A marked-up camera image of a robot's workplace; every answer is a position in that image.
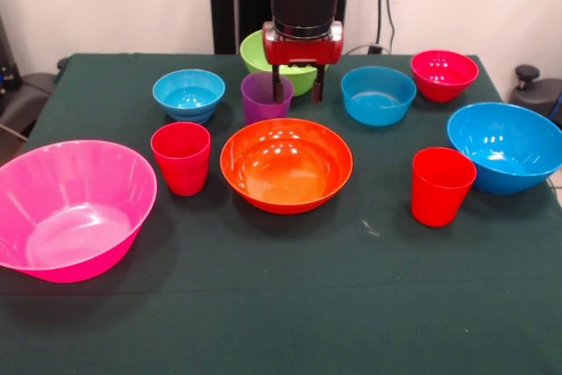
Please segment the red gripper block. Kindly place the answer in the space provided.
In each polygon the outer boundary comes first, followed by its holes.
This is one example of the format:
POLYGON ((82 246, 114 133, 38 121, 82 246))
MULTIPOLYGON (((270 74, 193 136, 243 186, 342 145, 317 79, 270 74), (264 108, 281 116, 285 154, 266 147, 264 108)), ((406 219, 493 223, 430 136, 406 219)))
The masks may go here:
POLYGON ((343 25, 335 21, 328 33, 317 39, 294 39, 278 32, 272 21, 263 24, 263 50, 267 62, 272 66, 273 100, 281 103, 284 87, 278 65, 315 66, 317 74, 313 82, 312 99, 322 101, 325 65, 339 61, 343 50, 343 25))

